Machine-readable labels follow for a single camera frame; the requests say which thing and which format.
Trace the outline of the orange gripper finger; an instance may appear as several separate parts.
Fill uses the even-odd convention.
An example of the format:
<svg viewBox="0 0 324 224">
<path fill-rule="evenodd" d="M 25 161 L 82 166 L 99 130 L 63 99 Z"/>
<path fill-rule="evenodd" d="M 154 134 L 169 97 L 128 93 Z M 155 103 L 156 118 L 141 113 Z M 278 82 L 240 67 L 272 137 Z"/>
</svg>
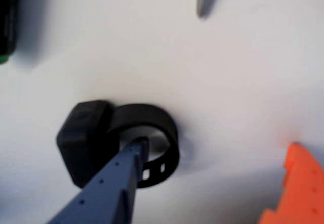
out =
<svg viewBox="0 0 324 224">
<path fill-rule="evenodd" d="M 283 191 L 276 209 L 258 223 L 323 223 L 323 168 L 301 144 L 291 143 L 284 161 Z"/>
</svg>

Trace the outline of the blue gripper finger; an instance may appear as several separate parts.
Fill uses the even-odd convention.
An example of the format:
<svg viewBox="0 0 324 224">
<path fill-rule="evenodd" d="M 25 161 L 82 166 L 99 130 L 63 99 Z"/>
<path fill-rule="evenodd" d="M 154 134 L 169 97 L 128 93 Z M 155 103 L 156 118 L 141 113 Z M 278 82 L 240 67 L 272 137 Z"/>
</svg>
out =
<svg viewBox="0 0 324 224">
<path fill-rule="evenodd" d="M 148 153 L 147 138 L 131 141 L 49 223 L 131 223 Z"/>
</svg>

